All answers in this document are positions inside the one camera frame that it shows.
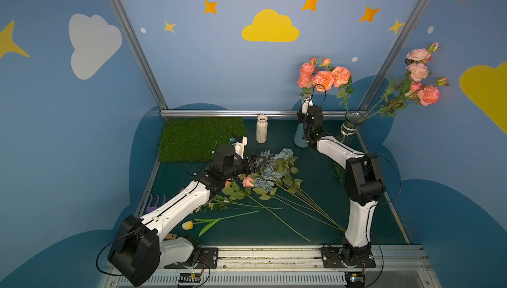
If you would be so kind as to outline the red carnation flower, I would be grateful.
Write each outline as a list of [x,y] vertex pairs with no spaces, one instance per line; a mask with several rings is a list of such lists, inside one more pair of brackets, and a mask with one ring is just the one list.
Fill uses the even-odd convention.
[[345,169],[339,164],[335,163],[334,170],[342,189],[345,190]]

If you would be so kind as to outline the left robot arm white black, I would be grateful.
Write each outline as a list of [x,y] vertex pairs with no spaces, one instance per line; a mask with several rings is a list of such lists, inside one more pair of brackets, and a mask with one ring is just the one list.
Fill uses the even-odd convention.
[[142,217],[130,215],[121,222],[115,239],[107,244],[109,263],[135,287],[143,285],[159,268],[196,264],[197,243],[186,238],[166,240],[166,236],[216,196],[227,180],[256,173],[263,163],[260,156],[245,155],[239,143],[219,146],[211,164],[176,196]]

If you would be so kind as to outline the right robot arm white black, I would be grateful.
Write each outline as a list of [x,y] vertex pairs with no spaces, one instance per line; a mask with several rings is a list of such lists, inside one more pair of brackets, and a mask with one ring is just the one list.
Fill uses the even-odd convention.
[[319,153],[335,161],[344,173],[343,185],[350,200],[349,222],[345,231],[341,260],[348,267],[357,265],[371,255],[370,230],[374,210],[386,191],[378,156],[363,153],[347,145],[362,123],[360,112],[347,112],[339,137],[323,129],[322,108],[302,104],[298,121],[302,124],[303,140]]

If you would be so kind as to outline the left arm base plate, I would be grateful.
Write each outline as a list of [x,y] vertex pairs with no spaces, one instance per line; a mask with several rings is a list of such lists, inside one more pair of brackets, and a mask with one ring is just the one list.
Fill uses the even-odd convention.
[[174,263],[164,266],[164,269],[197,269],[207,265],[210,269],[216,269],[219,257],[217,247],[195,248],[189,259],[185,262]]

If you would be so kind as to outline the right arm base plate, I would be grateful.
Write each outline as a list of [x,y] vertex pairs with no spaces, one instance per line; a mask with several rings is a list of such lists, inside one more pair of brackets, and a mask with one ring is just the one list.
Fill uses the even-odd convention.
[[324,245],[321,249],[324,268],[366,268],[376,267],[376,261],[372,255],[371,247],[352,248],[331,247]]

